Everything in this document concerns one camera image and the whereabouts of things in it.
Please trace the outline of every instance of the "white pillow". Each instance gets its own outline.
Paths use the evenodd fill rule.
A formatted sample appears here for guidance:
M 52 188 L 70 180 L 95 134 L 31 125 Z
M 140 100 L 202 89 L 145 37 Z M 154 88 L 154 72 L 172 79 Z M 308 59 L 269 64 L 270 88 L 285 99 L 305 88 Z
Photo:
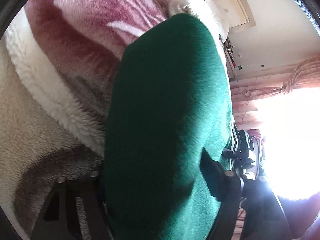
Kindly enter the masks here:
M 213 18 L 218 23 L 219 32 L 222 37 L 222 41 L 224 43 L 228 37 L 228 33 L 230 29 L 227 16 L 225 12 L 223 12 L 213 0 L 205 0 L 205 1 L 209 5 L 212 11 Z
M 224 54 L 223 44 L 219 39 L 219 35 L 222 36 L 222 40 L 224 38 L 226 39 L 229 31 L 229 25 L 226 32 L 223 28 L 225 24 L 222 24 L 221 18 L 211 10 L 209 4 L 206 3 L 206 1 L 169 0 L 168 12 L 170 17 L 179 13 L 185 13 L 199 19 L 210 31 L 217 46 L 220 58 L 224 65 L 226 65 L 226 56 Z

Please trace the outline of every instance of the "wall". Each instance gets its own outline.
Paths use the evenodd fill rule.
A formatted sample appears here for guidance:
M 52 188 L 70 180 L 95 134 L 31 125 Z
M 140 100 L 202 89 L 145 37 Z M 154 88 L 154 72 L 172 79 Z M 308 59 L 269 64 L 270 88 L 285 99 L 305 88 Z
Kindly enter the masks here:
M 225 17 L 229 26 L 234 27 L 247 22 L 241 6 L 237 0 L 214 0 L 214 2 L 225 11 Z
M 256 26 L 230 34 L 239 79 L 291 71 L 292 65 L 320 52 L 320 37 L 293 0 L 247 0 Z

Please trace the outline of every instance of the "bright sunlight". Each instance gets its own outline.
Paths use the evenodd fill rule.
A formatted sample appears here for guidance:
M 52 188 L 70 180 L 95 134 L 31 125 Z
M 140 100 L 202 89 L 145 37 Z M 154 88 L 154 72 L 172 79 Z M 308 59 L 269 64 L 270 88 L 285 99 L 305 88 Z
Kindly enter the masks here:
M 265 169 L 271 186 L 294 200 L 319 192 L 320 90 L 294 90 L 261 104 L 270 108 Z

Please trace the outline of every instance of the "screw head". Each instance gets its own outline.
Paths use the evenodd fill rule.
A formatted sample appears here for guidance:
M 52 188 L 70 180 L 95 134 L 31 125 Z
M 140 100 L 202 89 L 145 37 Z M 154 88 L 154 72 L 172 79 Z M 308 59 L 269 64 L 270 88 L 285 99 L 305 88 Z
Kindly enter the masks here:
M 235 175 L 233 171 L 224 171 L 224 174 L 228 177 L 233 177 Z
M 95 177 L 97 177 L 99 175 L 99 172 L 98 171 L 92 171 L 92 172 L 90 172 L 90 177 L 91 178 L 95 178 Z
M 59 177 L 57 178 L 57 182 L 58 183 L 62 183 L 62 182 L 65 182 L 66 181 L 66 177 Z

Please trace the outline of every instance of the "pink plush blanket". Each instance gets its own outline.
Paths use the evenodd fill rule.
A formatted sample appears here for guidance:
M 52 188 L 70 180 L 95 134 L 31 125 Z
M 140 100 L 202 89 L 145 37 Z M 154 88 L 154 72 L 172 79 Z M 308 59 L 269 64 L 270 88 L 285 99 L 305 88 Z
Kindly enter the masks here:
M 41 50 L 101 121 L 125 48 L 167 19 L 166 0 L 29 0 L 24 9 Z

